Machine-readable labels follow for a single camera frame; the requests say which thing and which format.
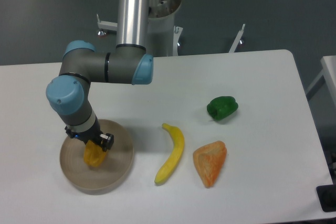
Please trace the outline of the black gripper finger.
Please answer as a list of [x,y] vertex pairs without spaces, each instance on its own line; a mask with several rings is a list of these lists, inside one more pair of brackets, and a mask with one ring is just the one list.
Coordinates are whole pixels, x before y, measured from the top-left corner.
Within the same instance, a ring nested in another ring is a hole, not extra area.
[[114,135],[107,133],[107,134],[100,134],[99,135],[100,144],[99,146],[102,148],[104,152],[111,150],[114,144]]

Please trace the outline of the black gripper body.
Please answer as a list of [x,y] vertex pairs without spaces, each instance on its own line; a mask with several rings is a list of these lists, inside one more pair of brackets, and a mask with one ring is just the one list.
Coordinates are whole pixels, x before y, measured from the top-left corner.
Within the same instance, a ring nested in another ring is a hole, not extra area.
[[95,121],[92,123],[92,125],[85,131],[78,132],[66,126],[65,132],[70,138],[79,139],[85,144],[87,144],[88,141],[93,141],[97,145],[101,144],[100,135],[103,134],[103,132],[100,130],[100,124],[97,118],[95,118]]

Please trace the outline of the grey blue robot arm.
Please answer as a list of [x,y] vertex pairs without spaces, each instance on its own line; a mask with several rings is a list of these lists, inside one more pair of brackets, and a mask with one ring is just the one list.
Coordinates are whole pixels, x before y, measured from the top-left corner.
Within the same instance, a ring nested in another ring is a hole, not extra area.
[[81,40],[67,46],[59,76],[48,84],[46,97],[70,138],[93,141],[104,152],[113,146],[113,134],[101,131],[89,103],[90,85],[152,82],[153,57],[146,52],[149,14],[149,0],[119,0],[114,53],[98,53],[92,44]]

